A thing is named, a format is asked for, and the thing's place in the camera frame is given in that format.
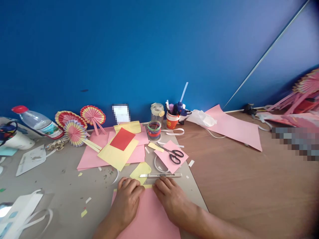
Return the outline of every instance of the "red bottle cap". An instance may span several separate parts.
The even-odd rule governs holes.
[[[25,111],[28,111],[29,109],[25,106],[15,106],[11,109],[14,113],[17,113],[17,114],[22,114],[24,113]]]

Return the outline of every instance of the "yellow paper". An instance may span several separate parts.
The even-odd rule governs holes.
[[[130,131],[131,133],[140,133],[141,130],[141,125],[139,121],[133,121],[133,122],[128,122],[125,124],[118,124],[114,126],[115,132],[117,133],[120,131],[121,128],[126,129],[127,131]]]
[[[87,214],[87,210],[85,209],[82,213],[81,213],[81,217],[84,217]]]
[[[112,142],[112,140],[108,142],[108,144],[97,154],[97,156],[112,165],[117,170],[122,171],[124,165],[130,158],[139,141],[136,139],[132,139],[132,141],[123,151],[111,146],[110,143]]]
[[[145,189],[148,189],[148,188],[152,188],[153,185],[152,184],[145,184],[145,185],[142,185]]]
[[[156,144],[154,143],[149,143],[148,144],[148,147],[152,148],[152,149],[155,149],[155,150],[158,150],[160,152],[164,152],[164,149],[162,149],[161,147],[158,147]]]
[[[130,177],[140,181],[141,185],[143,185],[147,178],[140,178],[141,174],[149,174],[152,169],[146,162],[141,162],[136,169],[131,173]]]

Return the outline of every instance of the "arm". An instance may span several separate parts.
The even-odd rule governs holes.
[[[139,181],[121,178],[111,209],[97,227],[92,239],[116,239],[135,218],[140,194],[144,190]]]
[[[153,190],[171,222],[191,234],[204,239],[257,239],[250,232],[219,219],[189,201],[172,178],[157,179]]]

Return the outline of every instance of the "red cup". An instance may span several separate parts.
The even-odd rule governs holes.
[[[175,129],[178,120],[179,120],[179,115],[171,115],[170,113],[166,113],[166,126],[168,129]]]

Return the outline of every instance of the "hand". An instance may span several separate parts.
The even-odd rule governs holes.
[[[189,231],[196,220],[198,206],[188,200],[184,191],[172,178],[160,177],[155,181],[153,190],[170,221]]]
[[[140,203],[140,194],[144,190],[145,188],[136,179],[121,178],[109,214],[100,223],[93,238],[117,238],[135,218]]]

